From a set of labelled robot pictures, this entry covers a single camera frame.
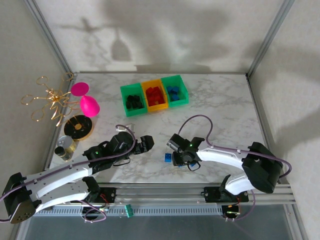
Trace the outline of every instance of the blue block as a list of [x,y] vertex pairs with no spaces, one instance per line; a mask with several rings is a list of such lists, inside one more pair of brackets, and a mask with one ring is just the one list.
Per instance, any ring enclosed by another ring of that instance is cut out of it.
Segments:
[[180,99],[179,96],[176,95],[176,94],[173,94],[173,95],[171,96],[171,100],[172,100],[172,101],[177,101],[177,100],[179,100],[179,99]]
[[165,161],[166,163],[171,163],[171,158],[172,158],[172,154],[171,154],[171,153],[166,153],[166,154],[164,155],[164,161]]
[[171,93],[172,89],[173,89],[172,86],[167,86],[167,87],[166,87],[166,90],[168,91],[168,94]]
[[179,92],[179,87],[178,86],[174,86],[172,88],[172,93],[177,94]]

